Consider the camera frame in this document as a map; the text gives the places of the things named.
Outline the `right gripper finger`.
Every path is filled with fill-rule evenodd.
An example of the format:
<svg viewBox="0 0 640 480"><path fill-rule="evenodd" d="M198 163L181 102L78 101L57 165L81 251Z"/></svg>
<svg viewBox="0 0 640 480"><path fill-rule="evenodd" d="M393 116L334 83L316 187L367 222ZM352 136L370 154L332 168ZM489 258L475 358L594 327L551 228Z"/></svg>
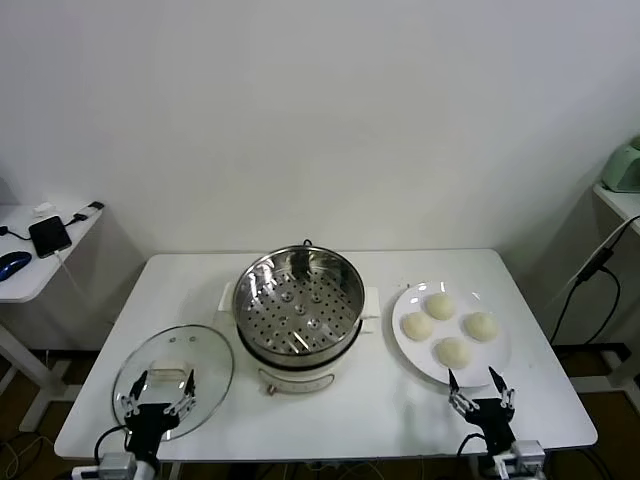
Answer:
<svg viewBox="0 0 640 480"><path fill-rule="evenodd" d="M498 374L491 366L488 367L491 378L494 382L494 385L497 391L500 394L501 401L500 405L503 409L514 409L514 395L515 390L509 388L503 379L503 377Z"/></svg>
<svg viewBox="0 0 640 480"><path fill-rule="evenodd" d="M448 370L449 380L449 404L459 414L468 414L475 410L475 403L467 398L459 387L456 377L451 369Z"/></svg>

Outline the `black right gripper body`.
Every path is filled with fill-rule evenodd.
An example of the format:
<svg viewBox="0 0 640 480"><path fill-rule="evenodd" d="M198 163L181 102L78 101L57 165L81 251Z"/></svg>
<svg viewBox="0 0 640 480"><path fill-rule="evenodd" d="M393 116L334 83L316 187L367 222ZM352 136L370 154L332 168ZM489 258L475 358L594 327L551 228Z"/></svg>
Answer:
<svg viewBox="0 0 640 480"><path fill-rule="evenodd" d="M478 408L468 410L464 414L464 419L482 430L487 452L503 453L509 450L515 441L510 427L515 409L502 406L498 398L477 399L475 403Z"/></svg>

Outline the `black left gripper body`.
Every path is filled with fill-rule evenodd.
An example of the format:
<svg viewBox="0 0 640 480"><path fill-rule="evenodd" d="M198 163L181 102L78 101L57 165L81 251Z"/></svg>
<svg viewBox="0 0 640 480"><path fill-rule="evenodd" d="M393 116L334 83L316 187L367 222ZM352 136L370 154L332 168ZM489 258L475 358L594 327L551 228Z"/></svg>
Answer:
<svg viewBox="0 0 640 480"><path fill-rule="evenodd" d="M179 416L169 403L142 404L124 417L129 431L125 450L137 461L158 463L163 435L179 425Z"/></svg>

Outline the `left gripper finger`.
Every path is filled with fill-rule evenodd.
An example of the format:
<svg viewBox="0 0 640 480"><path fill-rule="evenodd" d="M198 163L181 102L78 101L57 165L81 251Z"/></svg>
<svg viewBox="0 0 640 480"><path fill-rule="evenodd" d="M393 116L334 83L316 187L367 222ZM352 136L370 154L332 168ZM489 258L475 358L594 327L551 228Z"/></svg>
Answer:
<svg viewBox="0 0 640 480"><path fill-rule="evenodd" d="M170 416L186 416L196 404L194 371L191 371L187 380L181 385L181 397L164 409L164 413Z"/></svg>
<svg viewBox="0 0 640 480"><path fill-rule="evenodd" d="M129 393L120 398L123 417L130 418L140 413L140 398L146 386L148 371L144 370L132 384Z"/></svg>

